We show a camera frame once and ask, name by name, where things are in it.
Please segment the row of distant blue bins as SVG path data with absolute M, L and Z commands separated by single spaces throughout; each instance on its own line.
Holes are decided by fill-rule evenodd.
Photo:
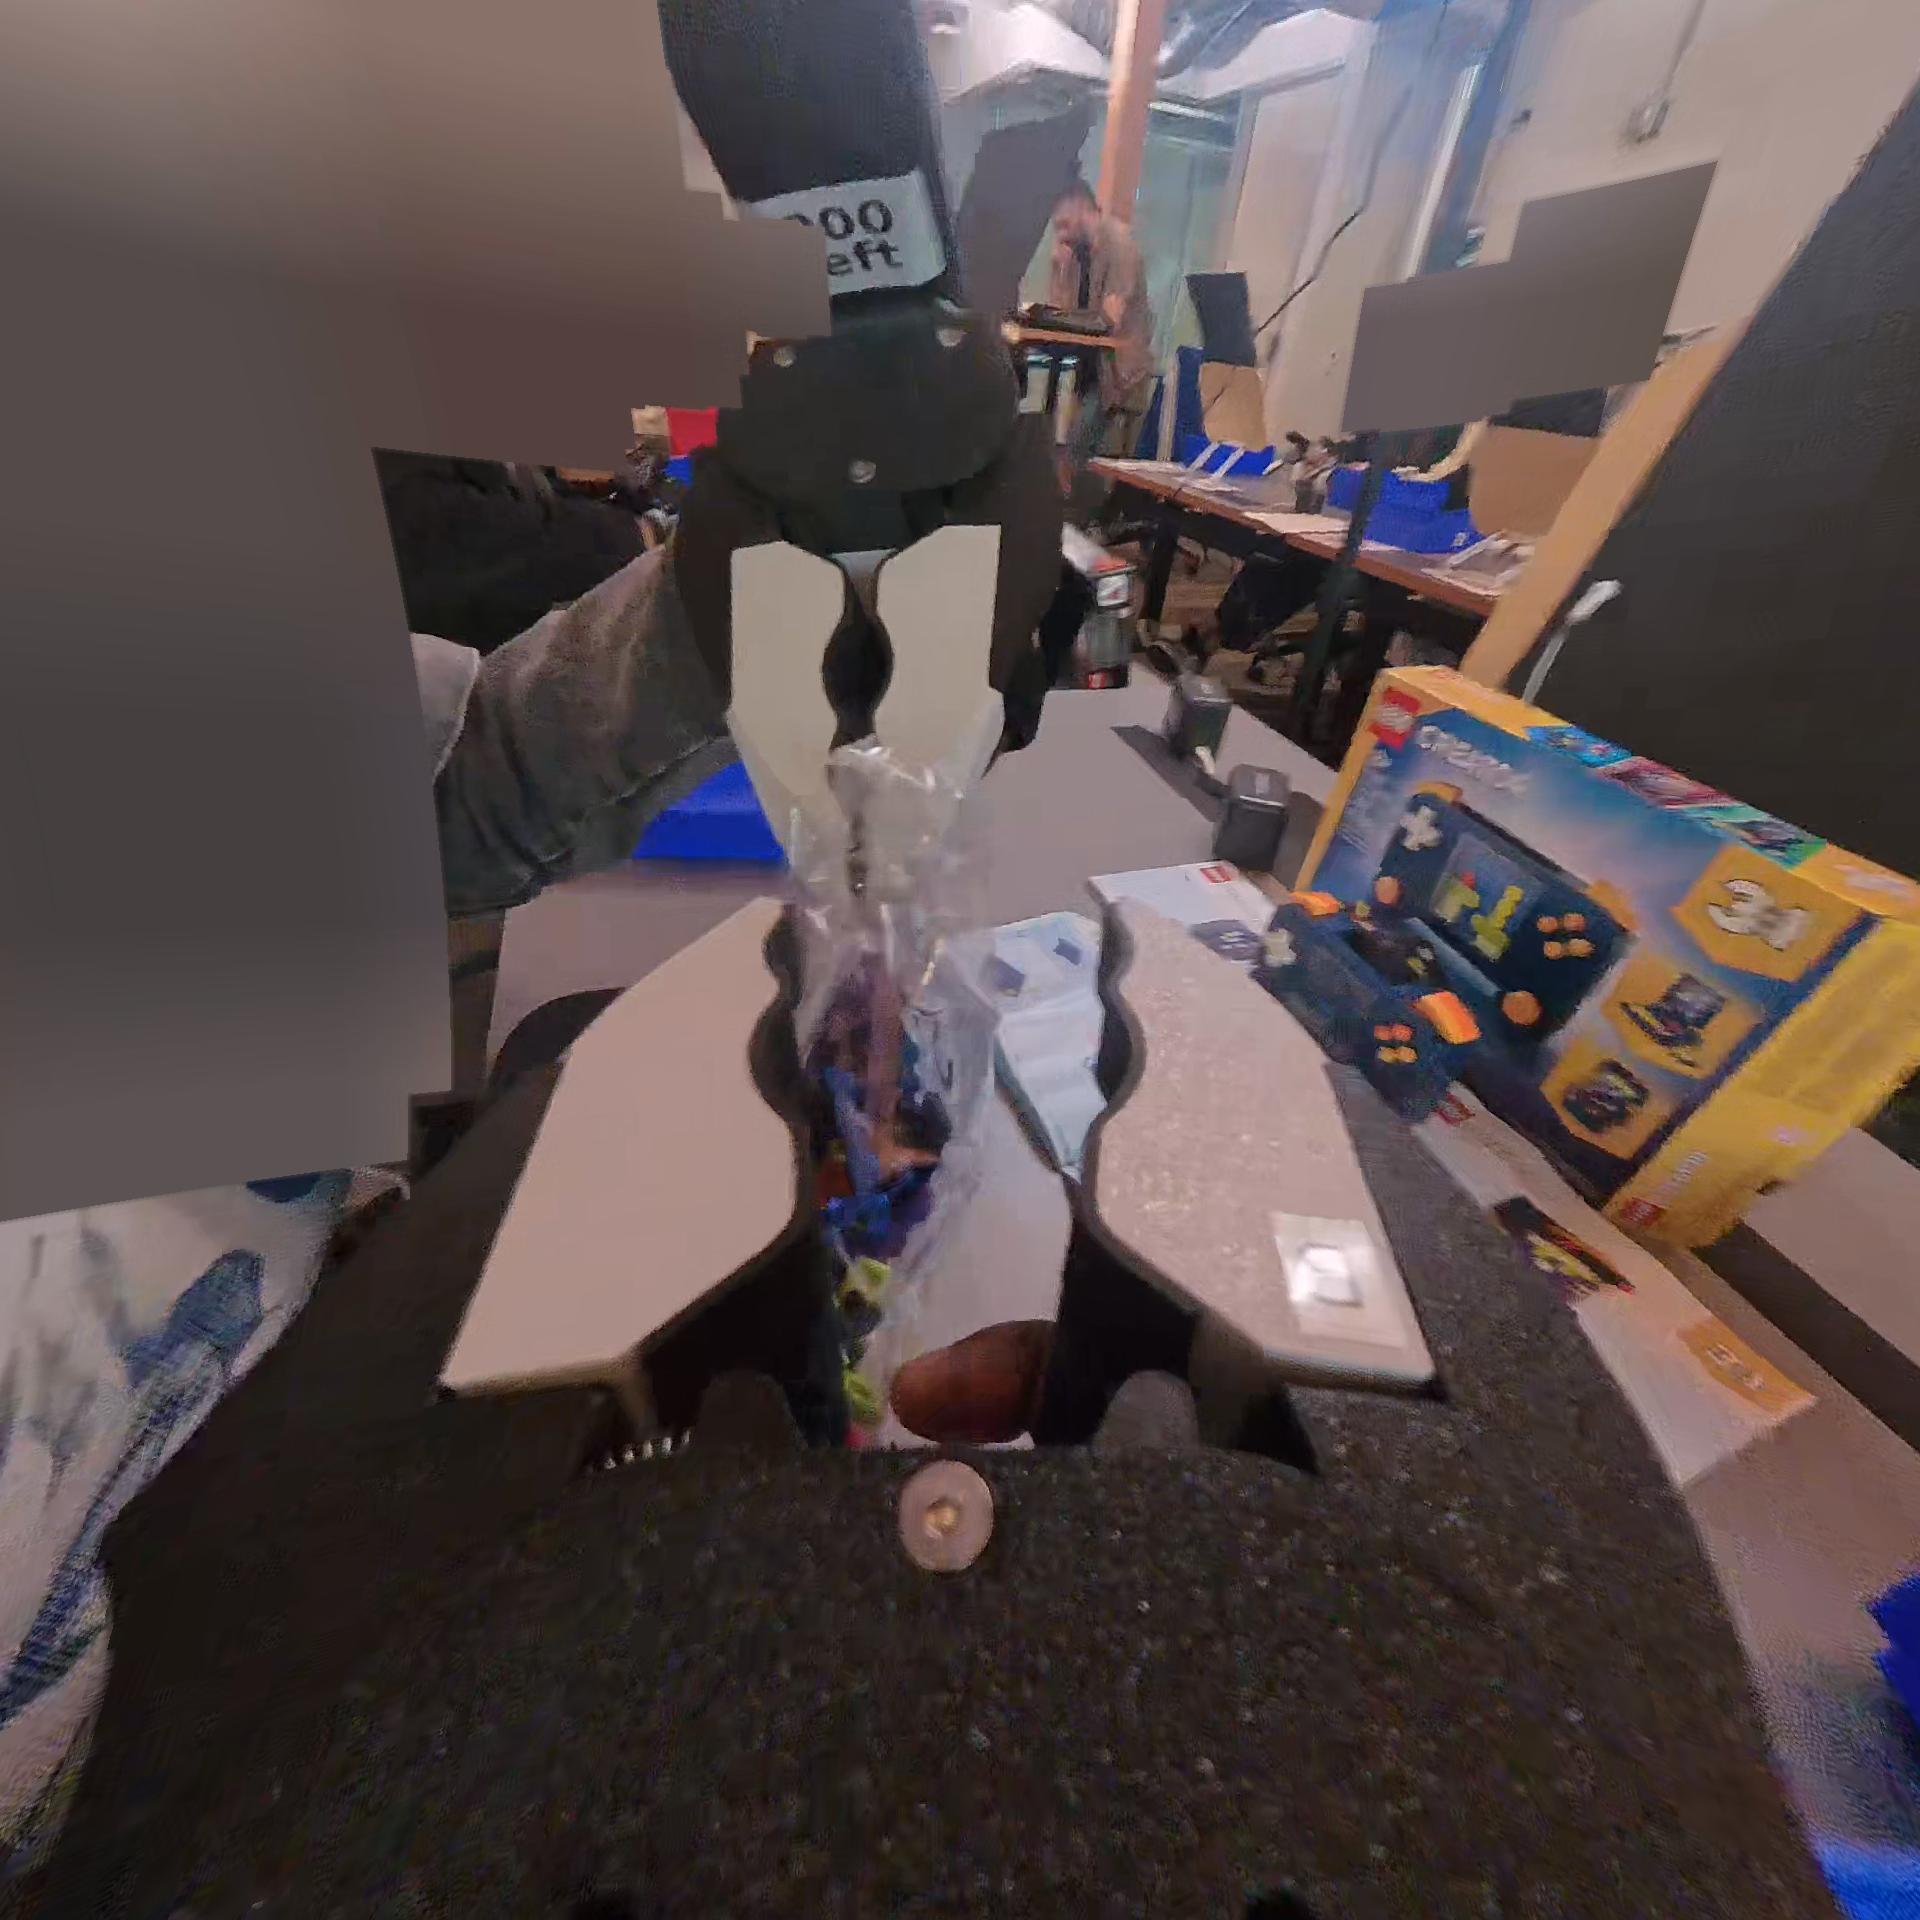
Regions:
M 1337 464 L 1325 443 L 1306 447 L 1241 446 L 1182 435 L 1173 461 L 1191 479 L 1185 494 L 1250 512 L 1278 532 L 1329 530 L 1359 503 L 1365 464 Z M 1480 539 L 1455 478 L 1425 479 L 1387 471 L 1365 528 L 1367 543 L 1445 558 Z

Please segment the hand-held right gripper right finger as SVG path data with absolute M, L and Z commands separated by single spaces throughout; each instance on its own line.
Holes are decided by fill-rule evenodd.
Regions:
M 1310 1389 L 1438 1404 L 1441 1376 L 1327 1061 L 1233 962 L 1101 910 L 1094 1116 L 1072 1188 L 1040 1445 L 1163 1376 L 1199 1437 L 1306 1450 Z

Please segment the long background table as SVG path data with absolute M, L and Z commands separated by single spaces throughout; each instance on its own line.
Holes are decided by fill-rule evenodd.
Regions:
M 1143 516 L 1143 615 L 1150 619 L 1161 616 L 1173 558 L 1185 543 L 1233 559 L 1281 543 L 1311 559 L 1333 562 L 1349 532 L 1345 519 L 1337 514 L 1245 507 L 1208 491 L 1197 474 L 1177 464 L 1094 456 L 1087 471 L 1112 484 L 1125 512 Z M 1520 582 L 1517 574 L 1485 579 L 1464 567 L 1451 567 L 1441 558 L 1371 539 L 1359 542 L 1354 567 L 1371 582 L 1400 588 L 1416 598 L 1479 619 L 1494 612 Z

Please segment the black panel with wooden rim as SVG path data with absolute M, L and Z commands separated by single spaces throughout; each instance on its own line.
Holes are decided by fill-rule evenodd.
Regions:
M 1463 671 L 1915 876 L 1915 92 L 1618 419 Z

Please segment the yellow toy brick set box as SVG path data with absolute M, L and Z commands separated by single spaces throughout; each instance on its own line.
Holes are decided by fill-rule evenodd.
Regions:
M 1441 666 L 1383 669 L 1299 885 L 1429 957 L 1454 1076 L 1697 1245 L 1915 1072 L 1915 882 Z

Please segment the clear bag of toy bricks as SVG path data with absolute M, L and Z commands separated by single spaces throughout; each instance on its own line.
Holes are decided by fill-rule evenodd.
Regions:
M 984 1183 L 997 1096 L 986 856 L 971 798 L 874 736 L 793 812 L 793 1032 L 807 1197 L 809 1439 L 1019 1447 L 1049 1335 L 927 1340 Z

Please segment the rainbow cover instruction booklet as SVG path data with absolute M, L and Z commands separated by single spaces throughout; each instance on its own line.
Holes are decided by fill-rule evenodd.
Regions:
M 1230 861 L 1101 874 L 1087 880 L 1101 904 L 1137 904 L 1184 927 L 1241 972 L 1264 962 L 1278 903 Z

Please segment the blue toy brick game console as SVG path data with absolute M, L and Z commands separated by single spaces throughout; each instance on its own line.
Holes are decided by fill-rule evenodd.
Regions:
M 1441 1109 L 1480 1043 L 1474 1008 L 1421 933 L 1325 894 L 1279 901 L 1251 979 L 1407 1123 Z

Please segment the arcade cover instruction booklet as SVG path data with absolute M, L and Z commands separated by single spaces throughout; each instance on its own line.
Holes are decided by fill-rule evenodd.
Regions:
M 1674 1486 L 1691 1486 L 1815 1404 L 1464 1088 L 1419 1140 L 1571 1310 Z

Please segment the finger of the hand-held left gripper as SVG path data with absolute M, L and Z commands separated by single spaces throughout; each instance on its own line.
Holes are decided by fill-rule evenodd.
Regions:
M 784 846 L 848 842 L 848 813 L 831 788 L 840 716 L 830 695 L 826 653 L 845 623 L 849 591 L 833 558 L 794 543 L 752 543 L 731 555 L 727 724 Z
M 873 612 L 890 651 L 873 733 L 904 768 L 975 783 L 1000 744 L 991 684 L 1000 530 L 947 523 L 877 564 Z

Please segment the large blue plastic bin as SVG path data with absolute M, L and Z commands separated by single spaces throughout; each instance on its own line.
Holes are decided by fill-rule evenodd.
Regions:
M 784 864 L 784 847 L 750 770 L 733 758 L 665 807 L 643 827 L 630 859 L 777 869 Z
M 1863 1608 L 1865 1642 L 1807 1658 L 1792 1775 L 1815 1860 L 1847 1918 L 1918 1915 L 1918 1574 Z

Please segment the brick instruction booklet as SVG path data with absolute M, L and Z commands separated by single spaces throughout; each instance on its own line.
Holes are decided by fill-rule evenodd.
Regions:
M 1101 933 L 1075 911 L 1002 923 L 986 934 L 975 984 L 994 1019 L 994 1062 L 1041 1156 L 1070 1181 L 1107 1096 L 1096 1079 L 1105 1031 Z

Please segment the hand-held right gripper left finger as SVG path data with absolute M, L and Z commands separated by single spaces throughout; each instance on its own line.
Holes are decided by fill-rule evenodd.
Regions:
M 830 1283 L 809 1183 L 797 944 L 755 896 L 622 990 L 565 1050 L 439 1386 L 610 1392 L 688 1434 L 712 1378 L 807 1404 Z

